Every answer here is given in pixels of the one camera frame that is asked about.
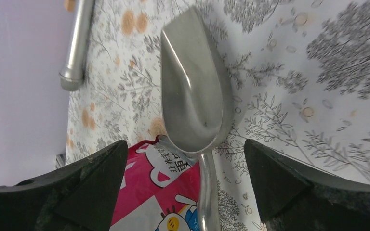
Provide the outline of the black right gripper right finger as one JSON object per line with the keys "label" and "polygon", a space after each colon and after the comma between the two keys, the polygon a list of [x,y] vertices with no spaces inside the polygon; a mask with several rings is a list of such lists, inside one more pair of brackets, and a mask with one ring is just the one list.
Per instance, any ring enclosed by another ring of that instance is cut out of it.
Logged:
{"label": "black right gripper right finger", "polygon": [[346,180],[247,139],[261,222],[270,231],[370,231],[370,185]]}

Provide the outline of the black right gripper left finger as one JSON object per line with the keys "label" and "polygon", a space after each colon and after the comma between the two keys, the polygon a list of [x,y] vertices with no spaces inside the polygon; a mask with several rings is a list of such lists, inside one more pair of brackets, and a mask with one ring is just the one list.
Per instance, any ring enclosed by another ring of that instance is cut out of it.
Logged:
{"label": "black right gripper left finger", "polygon": [[0,231],[109,230],[128,159],[126,141],[14,186],[0,186]]}

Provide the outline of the cat print pet food bag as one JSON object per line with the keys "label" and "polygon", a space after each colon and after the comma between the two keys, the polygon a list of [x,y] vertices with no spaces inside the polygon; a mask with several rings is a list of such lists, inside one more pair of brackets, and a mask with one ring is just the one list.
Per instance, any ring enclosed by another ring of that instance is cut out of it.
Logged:
{"label": "cat print pet food bag", "polygon": [[110,230],[198,231],[199,165],[166,136],[129,148]]}

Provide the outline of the metal food scoop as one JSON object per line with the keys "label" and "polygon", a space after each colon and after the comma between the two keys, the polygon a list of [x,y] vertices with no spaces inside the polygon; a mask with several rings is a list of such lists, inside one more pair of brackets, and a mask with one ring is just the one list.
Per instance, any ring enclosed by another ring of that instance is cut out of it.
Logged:
{"label": "metal food scoop", "polygon": [[228,70],[196,6],[162,28],[160,61],[167,136],[178,150],[197,156],[199,227],[218,231],[221,226],[212,152],[230,132],[234,102]]}

